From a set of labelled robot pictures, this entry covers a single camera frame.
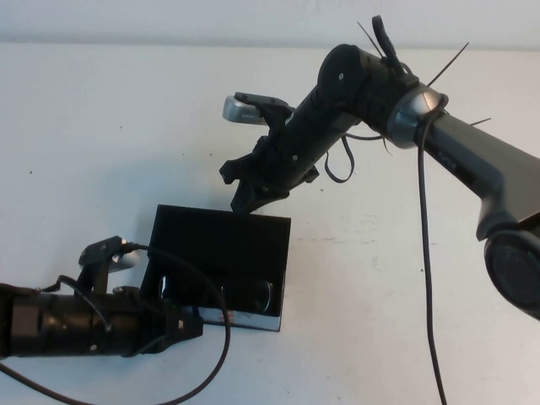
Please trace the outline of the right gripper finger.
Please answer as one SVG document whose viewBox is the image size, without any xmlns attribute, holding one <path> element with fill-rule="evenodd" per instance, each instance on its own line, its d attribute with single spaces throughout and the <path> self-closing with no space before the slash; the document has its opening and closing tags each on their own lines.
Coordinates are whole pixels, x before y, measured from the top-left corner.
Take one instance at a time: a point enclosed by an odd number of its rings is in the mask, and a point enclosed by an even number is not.
<svg viewBox="0 0 540 405">
<path fill-rule="evenodd" d="M 255 158 L 252 154 L 247 154 L 238 159 L 227 160 L 219 169 L 225 184 L 230 185 L 234 181 L 246 184 L 259 183 L 259 177 L 255 169 Z"/>
<path fill-rule="evenodd" d="M 249 214 L 269 203 L 284 200 L 288 196 L 289 191 L 240 182 L 230 207 L 234 213 Z"/>
</svg>

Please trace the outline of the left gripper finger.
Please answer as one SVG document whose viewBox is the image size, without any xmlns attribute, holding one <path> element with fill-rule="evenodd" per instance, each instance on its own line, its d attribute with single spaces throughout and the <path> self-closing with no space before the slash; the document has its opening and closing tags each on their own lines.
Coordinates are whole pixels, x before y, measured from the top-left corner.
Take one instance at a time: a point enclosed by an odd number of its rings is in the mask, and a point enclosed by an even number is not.
<svg viewBox="0 0 540 405">
<path fill-rule="evenodd" d="M 169 346 L 169 339 L 166 336 L 160 336 L 148 343 L 145 343 L 140 348 L 137 348 L 133 352 L 133 355 L 138 356 L 140 354 L 159 354 L 164 352 Z"/>
<path fill-rule="evenodd" d="M 166 316 L 166 336 L 169 339 L 193 339 L 203 334 L 203 319 L 191 312 L 172 309 Z"/>
</svg>

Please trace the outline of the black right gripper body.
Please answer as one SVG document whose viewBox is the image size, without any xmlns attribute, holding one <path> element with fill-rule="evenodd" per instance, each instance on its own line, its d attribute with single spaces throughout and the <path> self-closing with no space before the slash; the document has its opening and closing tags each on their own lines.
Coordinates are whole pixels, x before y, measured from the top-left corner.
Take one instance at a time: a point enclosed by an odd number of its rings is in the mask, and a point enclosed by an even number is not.
<svg viewBox="0 0 540 405">
<path fill-rule="evenodd" d="M 260 137 L 250 153 L 247 183 L 262 197 L 287 197 L 318 176 L 320 137 L 315 133 L 274 133 Z"/>
</svg>

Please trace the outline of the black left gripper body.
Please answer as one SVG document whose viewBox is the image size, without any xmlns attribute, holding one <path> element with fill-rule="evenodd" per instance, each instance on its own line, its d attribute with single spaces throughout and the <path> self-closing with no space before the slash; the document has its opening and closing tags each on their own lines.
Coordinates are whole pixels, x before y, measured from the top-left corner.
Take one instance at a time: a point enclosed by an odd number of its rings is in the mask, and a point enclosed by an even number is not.
<svg viewBox="0 0 540 405">
<path fill-rule="evenodd" d="M 113 296 L 120 300 L 121 315 L 113 327 L 121 342 L 123 358 L 135 357 L 133 352 L 157 337 L 165 336 L 165 307 L 159 300 L 144 300 L 138 288 L 114 288 Z"/>
</svg>

